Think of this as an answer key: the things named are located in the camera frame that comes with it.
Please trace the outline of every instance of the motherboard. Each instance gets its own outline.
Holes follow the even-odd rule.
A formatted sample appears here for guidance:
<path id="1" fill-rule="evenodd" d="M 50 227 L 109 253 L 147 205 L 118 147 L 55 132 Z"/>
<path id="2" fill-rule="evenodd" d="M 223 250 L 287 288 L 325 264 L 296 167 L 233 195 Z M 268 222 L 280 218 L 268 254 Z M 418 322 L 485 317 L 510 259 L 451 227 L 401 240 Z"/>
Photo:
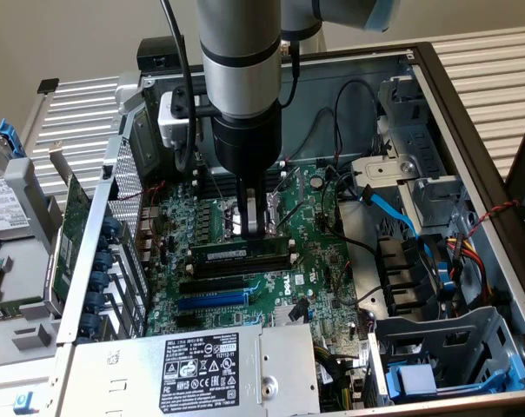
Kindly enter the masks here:
<path id="1" fill-rule="evenodd" d="M 357 336 L 364 337 L 368 324 L 358 322 L 361 317 L 356 310 L 343 306 L 331 287 L 331 281 L 339 279 L 346 297 L 354 293 L 351 273 L 346 273 L 345 268 L 349 262 L 346 243 L 323 233 L 318 224 L 324 176 L 323 168 L 301 166 L 298 175 L 293 175 L 291 182 L 277 193 L 282 213 L 298 206 L 299 197 L 303 195 L 302 204 L 289 218 L 287 226 L 274 237 L 295 252 L 292 265 L 284 270 L 227 275 L 218 280 L 230 282 L 230 285 L 233 280 L 244 280 L 249 299 L 241 305 L 180 310 L 180 301 L 189 299 L 183 289 L 187 285 L 195 287 L 199 282 L 188 270 L 190 249 L 199 245 L 226 244 L 237 225 L 233 209 L 227 210 L 233 207 L 233 198 L 198 200 L 194 189 L 183 184 L 172 189 L 169 195 L 161 196 L 156 210 L 153 208 L 160 211 L 161 216 L 151 221 L 158 235 L 168 242 L 168 254 L 153 251 L 150 260 L 153 299 L 147 335 L 258 323 L 263 326 L 291 325 L 289 313 L 302 300 L 309 302 L 308 319 L 318 345 L 325 346 L 331 353 L 359 355 Z M 333 194 L 332 190 L 326 192 L 326 207 L 331 204 Z M 231 224 L 229 233 L 224 230 L 227 223 Z M 238 270 L 242 264 L 237 260 Z M 303 323 L 303 318 L 296 323 Z M 358 330 L 355 336 L 354 325 Z"/>

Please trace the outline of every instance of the robotic arm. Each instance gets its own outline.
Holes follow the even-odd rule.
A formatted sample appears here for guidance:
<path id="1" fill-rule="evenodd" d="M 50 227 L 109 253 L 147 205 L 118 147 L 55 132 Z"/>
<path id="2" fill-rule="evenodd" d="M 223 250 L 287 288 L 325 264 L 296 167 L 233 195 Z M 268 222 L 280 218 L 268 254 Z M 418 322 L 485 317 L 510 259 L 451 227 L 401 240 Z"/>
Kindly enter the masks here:
<path id="1" fill-rule="evenodd" d="M 161 1 L 172 27 L 168 0 Z M 323 21 L 385 30 L 397 0 L 197 0 L 196 4 L 207 94 L 220 113 L 212 117 L 216 156 L 237 177 L 242 235 L 264 235 L 264 174 L 280 155 L 282 109 L 290 103 L 278 101 L 281 40 L 290 41 L 298 53 L 299 42 L 315 35 Z M 180 43 L 173 28 L 172 32 Z M 186 57 L 181 61 L 186 65 Z M 294 73 L 291 98 L 295 88 Z M 194 103 L 193 97 L 188 102 Z"/>

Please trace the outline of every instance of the blue pcie slot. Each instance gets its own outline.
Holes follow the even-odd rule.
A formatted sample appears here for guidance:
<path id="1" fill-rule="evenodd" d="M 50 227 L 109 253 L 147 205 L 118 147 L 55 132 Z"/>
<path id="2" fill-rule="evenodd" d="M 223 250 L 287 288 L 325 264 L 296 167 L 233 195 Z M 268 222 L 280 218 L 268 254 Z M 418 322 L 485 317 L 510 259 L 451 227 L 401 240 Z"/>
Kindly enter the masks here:
<path id="1" fill-rule="evenodd" d="M 213 308 L 223 306 L 249 305 L 249 294 L 243 291 L 223 293 L 217 295 L 205 295 L 202 297 L 182 298 L 177 302 L 180 310 L 194 310 L 197 308 Z"/>

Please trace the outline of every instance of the white wall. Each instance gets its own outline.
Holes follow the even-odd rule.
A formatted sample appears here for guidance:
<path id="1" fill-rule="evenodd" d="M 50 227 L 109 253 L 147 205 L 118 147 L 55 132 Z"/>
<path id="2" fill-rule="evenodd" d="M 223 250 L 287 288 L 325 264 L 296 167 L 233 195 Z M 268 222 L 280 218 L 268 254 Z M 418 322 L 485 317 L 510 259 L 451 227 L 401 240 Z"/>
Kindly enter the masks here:
<path id="1" fill-rule="evenodd" d="M 195 2 L 172 5 L 190 61 L 199 63 Z M 525 0 L 402 0 L 386 33 L 324 29 L 328 47 L 339 48 L 523 25 Z M 141 39 L 168 33 L 158 0 L 0 0 L 0 119 L 21 130 L 42 79 L 135 70 Z"/>

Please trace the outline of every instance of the warning label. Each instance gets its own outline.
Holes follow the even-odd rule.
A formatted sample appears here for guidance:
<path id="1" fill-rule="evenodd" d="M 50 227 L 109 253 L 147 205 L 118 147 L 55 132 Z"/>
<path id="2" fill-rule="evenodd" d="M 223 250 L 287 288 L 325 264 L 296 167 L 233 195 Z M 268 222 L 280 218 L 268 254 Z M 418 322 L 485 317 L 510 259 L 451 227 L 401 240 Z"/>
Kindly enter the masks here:
<path id="1" fill-rule="evenodd" d="M 239 334 L 166 341 L 160 409 L 164 414 L 239 405 Z"/>
<path id="2" fill-rule="evenodd" d="M 21 204 L 8 184 L 0 180 L 0 231 L 29 226 Z"/>

